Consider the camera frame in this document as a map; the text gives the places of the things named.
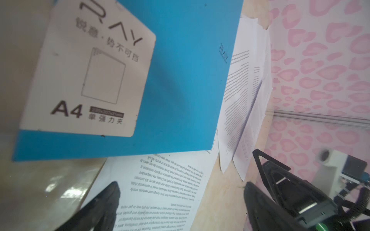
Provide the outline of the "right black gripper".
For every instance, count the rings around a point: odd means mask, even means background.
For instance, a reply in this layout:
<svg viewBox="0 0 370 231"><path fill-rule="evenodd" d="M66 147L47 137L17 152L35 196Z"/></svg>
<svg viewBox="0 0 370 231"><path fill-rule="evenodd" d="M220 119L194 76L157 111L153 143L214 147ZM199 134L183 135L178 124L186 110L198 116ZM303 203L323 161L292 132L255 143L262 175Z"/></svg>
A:
<svg viewBox="0 0 370 231"><path fill-rule="evenodd" d="M252 155L274 201L303 227L312 228L337 215L334 201L308 181L290 173L290 167L259 149Z"/></svg>

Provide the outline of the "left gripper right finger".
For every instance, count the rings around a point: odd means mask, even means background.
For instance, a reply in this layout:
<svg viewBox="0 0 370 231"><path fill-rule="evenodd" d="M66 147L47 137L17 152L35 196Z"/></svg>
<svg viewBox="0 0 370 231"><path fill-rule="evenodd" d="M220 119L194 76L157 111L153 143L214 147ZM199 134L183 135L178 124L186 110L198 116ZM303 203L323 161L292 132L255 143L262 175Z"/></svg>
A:
<svg viewBox="0 0 370 231"><path fill-rule="evenodd" d="M245 185L244 201L254 231L306 230L252 182L247 182Z"/></svg>

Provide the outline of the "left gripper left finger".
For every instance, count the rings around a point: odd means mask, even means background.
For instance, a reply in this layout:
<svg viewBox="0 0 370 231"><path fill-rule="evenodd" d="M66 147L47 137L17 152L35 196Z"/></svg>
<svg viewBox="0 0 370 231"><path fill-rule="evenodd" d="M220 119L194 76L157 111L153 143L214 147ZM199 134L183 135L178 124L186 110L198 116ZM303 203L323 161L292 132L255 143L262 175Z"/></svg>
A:
<svg viewBox="0 0 370 231"><path fill-rule="evenodd" d="M119 206L120 189L112 182L57 231L112 231Z"/></svg>

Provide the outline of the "blue A4 clip folder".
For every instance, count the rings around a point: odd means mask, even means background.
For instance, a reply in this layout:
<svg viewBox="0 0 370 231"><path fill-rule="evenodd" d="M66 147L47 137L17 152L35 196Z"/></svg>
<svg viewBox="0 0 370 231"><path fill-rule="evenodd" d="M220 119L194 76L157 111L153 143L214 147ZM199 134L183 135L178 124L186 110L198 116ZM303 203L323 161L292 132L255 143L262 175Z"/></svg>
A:
<svg viewBox="0 0 370 231"><path fill-rule="evenodd" d="M55 1L14 161L210 150L242 1Z"/></svg>

